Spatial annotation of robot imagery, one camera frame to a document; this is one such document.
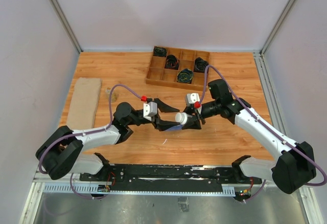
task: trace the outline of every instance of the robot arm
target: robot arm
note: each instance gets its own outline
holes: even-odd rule
[[[129,125],[140,126],[152,124],[159,131],[167,130],[178,125],[177,122],[164,121],[160,118],[158,109],[164,113],[179,111],[155,98],[142,97],[143,109],[135,110],[129,103],[120,103],[113,114],[113,122],[108,125],[86,130],[70,130],[67,126],[59,127],[49,139],[37,150],[36,157],[40,160],[45,150],[57,139],[69,136],[52,147],[45,154],[42,166],[51,179],[57,180],[68,173],[89,173],[108,176],[105,165],[108,161],[96,153],[93,155],[80,154],[83,151],[103,145],[114,145],[126,141],[133,131]]]
[[[176,115],[182,129],[201,129],[205,119],[220,115],[232,124],[239,126],[259,141],[273,156],[274,161],[259,160],[245,155],[232,163],[234,176],[240,182],[247,177],[258,177],[274,181],[285,193],[292,193],[316,176],[315,167],[297,152],[285,145],[286,141],[309,158],[314,160],[313,149],[307,142],[298,143],[285,136],[262,117],[260,117],[250,104],[242,102],[255,114],[256,119],[237,101],[228,90],[226,82],[222,79],[208,83],[209,91],[214,101],[200,104],[199,95],[188,94],[185,98],[186,108]],[[270,133],[260,122],[276,132],[284,141]]]

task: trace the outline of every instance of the wooden table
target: wooden table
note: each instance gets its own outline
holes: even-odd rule
[[[60,125],[66,123],[74,85],[80,77],[102,79],[95,127],[109,122],[105,90],[116,83],[128,85],[139,95],[158,97],[166,104],[183,110],[184,97],[192,91],[145,84],[150,57],[151,53],[81,53]],[[270,121],[252,53],[212,53],[211,62],[221,71],[236,94]],[[211,70],[209,80],[218,78]],[[143,108],[143,103],[126,89],[118,87],[115,91],[118,99],[112,104],[113,110],[124,101],[128,101],[135,109]],[[207,92],[204,102],[210,100],[210,93]],[[174,121],[175,114],[161,113],[160,116],[164,120]],[[159,132],[151,124],[131,126],[131,129],[134,134],[126,142],[98,147],[86,153],[99,152],[112,163],[126,164],[230,165],[246,154],[259,159],[272,159],[252,136],[220,116],[206,119],[202,130]]]

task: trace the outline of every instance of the wooden tray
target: wooden tray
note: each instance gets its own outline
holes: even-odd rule
[[[165,48],[167,50],[167,54],[165,57],[157,57],[154,56],[152,52],[152,57],[149,64],[148,73],[145,78],[145,83],[158,86],[191,89],[197,91],[203,90],[203,85],[207,85],[207,83],[204,84],[204,73],[194,72],[194,61],[196,58],[201,57],[203,60],[207,61],[210,64],[210,52],[189,49],[176,49],[169,47],[161,48]],[[178,70],[165,68],[166,57],[171,54],[179,60]],[[193,71],[194,75],[192,83],[177,82],[178,73],[184,70],[185,68],[188,68]]]

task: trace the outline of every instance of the red clip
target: red clip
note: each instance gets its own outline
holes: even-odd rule
[[[141,101],[147,102],[147,97],[145,95],[141,96]]]
[[[197,101],[197,102],[194,103],[194,108],[195,108],[195,109],[198,109],[198,108],[200,108],[200,107],[201,107],[201,104],[200,104],[199,101]]]

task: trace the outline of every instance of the white wall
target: white wall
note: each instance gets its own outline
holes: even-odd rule
[[[327,0],[298,0],[266,54],[290,136],[327,171]],[[315,182],[321,181],[321,174]],[[327,186],[315,188],[327,222]]]
[[[258,50],[287,0],[58,0],[84,50]]]
[[[78,54],[48,0],[0,0],[0,12],[0,219],[18,223]]]

